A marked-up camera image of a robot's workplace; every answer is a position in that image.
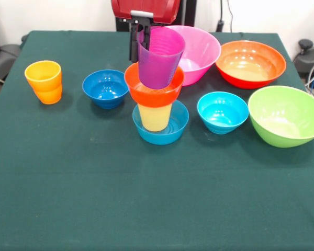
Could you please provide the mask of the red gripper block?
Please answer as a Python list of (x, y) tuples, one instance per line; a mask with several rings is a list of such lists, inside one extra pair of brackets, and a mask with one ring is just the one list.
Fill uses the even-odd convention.
[[(153, 24), (171, 24), (177, 16), (179, 0), (112, 0), (111, 6), (116, 18), (122, 22), (138, 23), (136, 20), (147, 18)], [(139, 24), (130, 26), (129, 60), (138, 61), (137, 33)], [(151, 26), (144, 26), (142, 46), (149, 50)]]

